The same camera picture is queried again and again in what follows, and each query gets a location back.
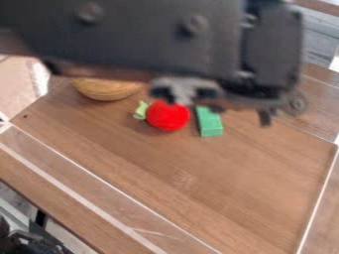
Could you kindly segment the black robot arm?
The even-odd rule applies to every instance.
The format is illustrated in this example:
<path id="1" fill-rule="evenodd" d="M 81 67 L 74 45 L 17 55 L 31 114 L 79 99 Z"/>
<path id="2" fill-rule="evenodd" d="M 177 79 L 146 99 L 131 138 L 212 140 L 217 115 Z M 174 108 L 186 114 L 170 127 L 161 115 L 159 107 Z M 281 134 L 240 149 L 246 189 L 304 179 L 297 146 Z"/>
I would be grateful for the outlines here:
<path id="1" fill-rule="evenodd" d="M 53 74 L 145 82 L 214 111 L 305 113 L 304 15 L 290 0 L 0 0 L 0 54 Z"/>

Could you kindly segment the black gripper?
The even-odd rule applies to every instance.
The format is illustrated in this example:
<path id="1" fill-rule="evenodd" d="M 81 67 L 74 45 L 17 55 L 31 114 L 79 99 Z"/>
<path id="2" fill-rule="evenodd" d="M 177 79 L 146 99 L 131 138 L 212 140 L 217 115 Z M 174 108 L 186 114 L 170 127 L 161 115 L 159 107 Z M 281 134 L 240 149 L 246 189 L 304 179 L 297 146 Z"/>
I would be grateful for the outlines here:
<path id="1" fill-rule="evenodd" d="M 150 95 L 169 103 L 205 105 L 216 112 L 250 109 L 262 126 L 280 110 L 297 116 L 308 110 L 298 90 L 304 17 L 286 0 L 249 0 L 241 68 L 225 79 L 162 76 Z"/>

